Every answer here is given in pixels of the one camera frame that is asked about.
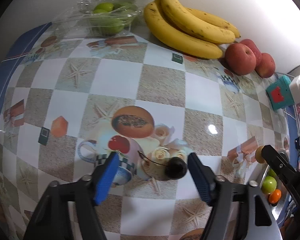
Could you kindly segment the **blue striped cloth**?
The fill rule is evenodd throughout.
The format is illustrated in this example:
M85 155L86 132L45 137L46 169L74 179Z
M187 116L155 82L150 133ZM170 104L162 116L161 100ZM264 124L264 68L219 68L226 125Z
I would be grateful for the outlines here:
M8 83L24 57L30 52L41 35L51 26L51 22L35 27L21 35L9 49L0 63L0 113Z

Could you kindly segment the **clear bag of limes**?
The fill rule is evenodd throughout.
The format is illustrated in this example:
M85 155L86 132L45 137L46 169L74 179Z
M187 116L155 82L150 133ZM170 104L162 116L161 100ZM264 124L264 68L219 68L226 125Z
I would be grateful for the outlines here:
M80 0L57 16L52 26L63 38L126 35L140 21L147 0Z

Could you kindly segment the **yellow banana bunch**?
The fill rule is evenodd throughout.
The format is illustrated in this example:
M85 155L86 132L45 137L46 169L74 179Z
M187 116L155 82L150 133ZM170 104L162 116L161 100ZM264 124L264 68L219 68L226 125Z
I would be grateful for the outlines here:
M220 44L241 35L230 22L208 12L186 8L179 0L154 0L143 16L150 32L165 45L204 59L223 56Z

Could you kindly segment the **green mango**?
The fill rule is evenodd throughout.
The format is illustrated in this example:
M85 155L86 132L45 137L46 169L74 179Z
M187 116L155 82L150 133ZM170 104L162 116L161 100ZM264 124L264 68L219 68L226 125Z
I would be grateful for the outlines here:
M271 177L273 177L275 179L277 178L276 173L271 168L268 170L267 176L271 176Z

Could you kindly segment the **red apple behind box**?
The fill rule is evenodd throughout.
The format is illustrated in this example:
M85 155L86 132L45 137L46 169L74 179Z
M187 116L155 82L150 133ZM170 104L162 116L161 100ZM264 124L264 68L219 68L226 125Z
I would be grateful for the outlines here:
M255 71L262 78L269 78L275 73L275 61L268 53L261 54L261 62L256 66Z

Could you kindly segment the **peach coloured apple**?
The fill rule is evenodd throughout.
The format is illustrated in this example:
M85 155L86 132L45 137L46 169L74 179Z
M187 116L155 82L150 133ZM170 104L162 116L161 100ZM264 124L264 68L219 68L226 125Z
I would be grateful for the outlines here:
M255 54L249 47L241 43L233 43L228 46L225 51L225 60L237 75L250 74L256 67Z

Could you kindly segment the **dark plum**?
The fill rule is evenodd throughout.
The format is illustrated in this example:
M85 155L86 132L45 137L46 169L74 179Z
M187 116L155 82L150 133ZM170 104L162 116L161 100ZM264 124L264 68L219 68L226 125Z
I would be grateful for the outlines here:
M154 166L154 172L146 173L156 180L178 180L183 178L187 173L187 164L182 158L172 157L167 161L159 163L146 157L141 151L138 151L139 157L143 160L144 167Z

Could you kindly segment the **stainless steel bowl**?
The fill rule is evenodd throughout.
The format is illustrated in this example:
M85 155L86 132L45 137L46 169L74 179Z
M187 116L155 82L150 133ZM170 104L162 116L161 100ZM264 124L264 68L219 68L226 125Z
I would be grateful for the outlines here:
M296 203L273 169L266 163L261 166L262 170L257 177L257 182L277 224L282 225L292 215Z

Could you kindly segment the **orange tangerine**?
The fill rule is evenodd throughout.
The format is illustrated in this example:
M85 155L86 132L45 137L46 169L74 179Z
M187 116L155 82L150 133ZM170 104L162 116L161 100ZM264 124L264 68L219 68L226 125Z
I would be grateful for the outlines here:
M268 202L270 204L276 204L281 199L282 192L279 189L275 189L269 196Z

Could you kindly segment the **green apple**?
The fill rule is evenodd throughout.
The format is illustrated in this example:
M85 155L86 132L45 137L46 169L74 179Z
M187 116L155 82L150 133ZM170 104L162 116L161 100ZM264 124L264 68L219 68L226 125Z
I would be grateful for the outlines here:
M261 186L262 192L268 195L273 193L276 190L276 188L277 188L276 179L272 176L266 176Z

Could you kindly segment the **teal plastic box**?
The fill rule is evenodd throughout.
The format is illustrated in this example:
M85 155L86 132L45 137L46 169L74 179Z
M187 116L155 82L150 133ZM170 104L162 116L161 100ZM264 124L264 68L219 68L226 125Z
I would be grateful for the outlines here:
M267 87L266 93L274 111L295 104L289 87L290 83L290 78L283 75Z

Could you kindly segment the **brown longan fruit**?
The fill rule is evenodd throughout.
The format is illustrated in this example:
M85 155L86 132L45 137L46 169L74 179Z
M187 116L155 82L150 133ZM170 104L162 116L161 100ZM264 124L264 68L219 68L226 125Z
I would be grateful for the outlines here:
M262 149L263 148L264 148L264 146L260 146L255 151L255 159L259 164L264 164L266 162L265 159L262 157Z

